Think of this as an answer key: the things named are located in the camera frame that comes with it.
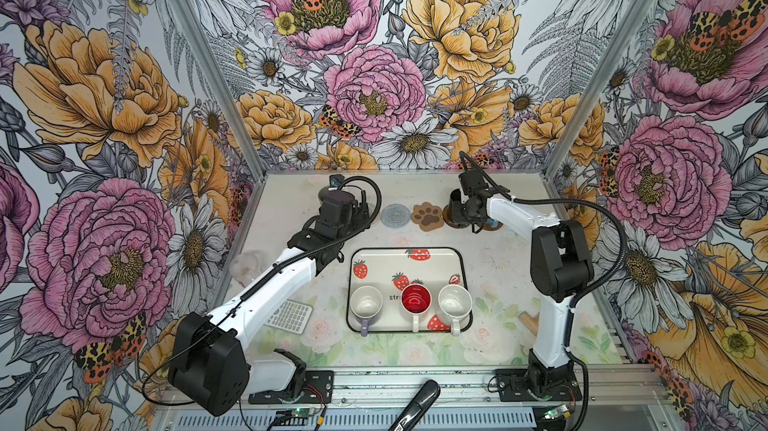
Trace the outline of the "black mug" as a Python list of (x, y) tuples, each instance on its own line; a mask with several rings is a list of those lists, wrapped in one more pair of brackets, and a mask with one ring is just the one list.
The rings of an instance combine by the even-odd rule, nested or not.
[(461, 204), (450, 203), (445, 207), (448, 207), (451, 213), (452, 220), (455, 223), (454, 229), (465, 229), (473, 224), (472, 220), (466, 216)]

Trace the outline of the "cork paw print coaster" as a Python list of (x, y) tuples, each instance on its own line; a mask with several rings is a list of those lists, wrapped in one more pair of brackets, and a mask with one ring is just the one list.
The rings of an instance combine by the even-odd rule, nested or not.
[(410, 218), (422, 232), (435, 231), (444, 226), (443, 209), (429, 202), (415, 205)]

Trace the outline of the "grey woven round coaster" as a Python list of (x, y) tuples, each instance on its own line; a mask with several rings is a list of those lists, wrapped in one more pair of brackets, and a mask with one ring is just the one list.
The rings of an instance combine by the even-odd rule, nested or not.
[(411, 211), (402, 204), (390, 204), (382, 209), (381, 223), (390, 229), (399, 229), (411, 222)]

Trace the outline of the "white mug purple handle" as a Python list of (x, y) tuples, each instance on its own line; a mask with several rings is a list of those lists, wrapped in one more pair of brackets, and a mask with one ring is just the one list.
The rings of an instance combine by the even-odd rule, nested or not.
[(360, 334), (367, 337), (377, 322), (384, 305), (382, 293), (374, 286), (358, 287), (351, 295), (349, 310), (360, 324)]

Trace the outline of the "light blue mug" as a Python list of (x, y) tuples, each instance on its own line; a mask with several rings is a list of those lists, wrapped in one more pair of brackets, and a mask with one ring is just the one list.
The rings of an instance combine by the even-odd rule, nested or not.
[(482, 228), (483, 228), (485, 231), (489, 231), (489, 232), (498, 231), (498, 230), (500, 230), (502, 227), (503, 227), (503, 224), (502, 224), (502, 223), (500, 223), (499, 221), (496, 221), (496, 220), (492, 220), (492, 219), (488, 219), (488, 220), (486, 220), (486, 221), (483, 223), (483, 226), (482, 226)]

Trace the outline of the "grey metal mug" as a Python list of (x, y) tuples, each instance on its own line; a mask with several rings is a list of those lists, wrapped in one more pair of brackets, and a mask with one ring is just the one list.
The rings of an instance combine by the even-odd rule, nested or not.
[(337, 189), (331, 186), (325, 186), (318, 192), (318, 199), (324, 203), (336, 199)]

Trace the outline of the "scratched brown round wooden coaster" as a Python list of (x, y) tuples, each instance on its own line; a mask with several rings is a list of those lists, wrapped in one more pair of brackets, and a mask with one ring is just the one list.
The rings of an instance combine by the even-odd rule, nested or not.
[(451, 228), (455, 228), (455, 223), (452, 220), (451, 213), (450, 213), (448, 207), (444, 207), (443, 208), (442, 217), (443, 217), (443, 222), (445, 223), (446, 226), (449, 226)]

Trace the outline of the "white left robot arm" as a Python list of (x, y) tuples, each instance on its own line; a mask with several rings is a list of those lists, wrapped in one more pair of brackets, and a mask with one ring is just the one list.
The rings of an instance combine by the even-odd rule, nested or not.
[(371, 217), (360, 219), (335, 236), (322, 234), (315, 220), (239, 294), (204, 316), (186, 316), (167, 362), (168, 383), (213, 416), (256, 394), (285, 401), (299, 398), (305, 387), (303, 361), (282, 349), (255, 358), (248, 358), (246, 351), (288, 298), (337, 260), (344, 243), (372, 223)]

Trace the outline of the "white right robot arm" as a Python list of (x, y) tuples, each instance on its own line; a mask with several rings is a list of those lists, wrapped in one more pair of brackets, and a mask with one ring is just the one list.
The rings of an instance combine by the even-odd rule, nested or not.
[(499, 384), (536, 399), (584, 398), (587, 379), (577, 380), (579, 365), (571, 352), (578, 298), (594, 278), (589, 248), (580, 223), (535, 209), (544, 200), (512, 196), (483, 169), (465, 167), (460, 188), (449, 198), (448, 215), (459, 227), (479, 233), (494, 221), (530, 245), (530, 279), (541, 294), (537, 335), (522, 375), (503, 371)]

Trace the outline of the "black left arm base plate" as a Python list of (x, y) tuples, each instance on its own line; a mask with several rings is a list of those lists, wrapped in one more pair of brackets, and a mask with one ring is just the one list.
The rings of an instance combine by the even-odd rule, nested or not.
[(332, 401), (335, 373), (330, 370), (310, 370), (301, 385), (290, 384), (286, 390), (250, 394), (251, 405), (327, 405)]

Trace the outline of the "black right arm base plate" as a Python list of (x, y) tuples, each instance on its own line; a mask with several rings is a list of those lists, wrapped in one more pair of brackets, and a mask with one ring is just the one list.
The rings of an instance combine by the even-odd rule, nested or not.
[(497, 369), (497, 393), (502, 402), (579, 401), (582, 391), (572, 371)]

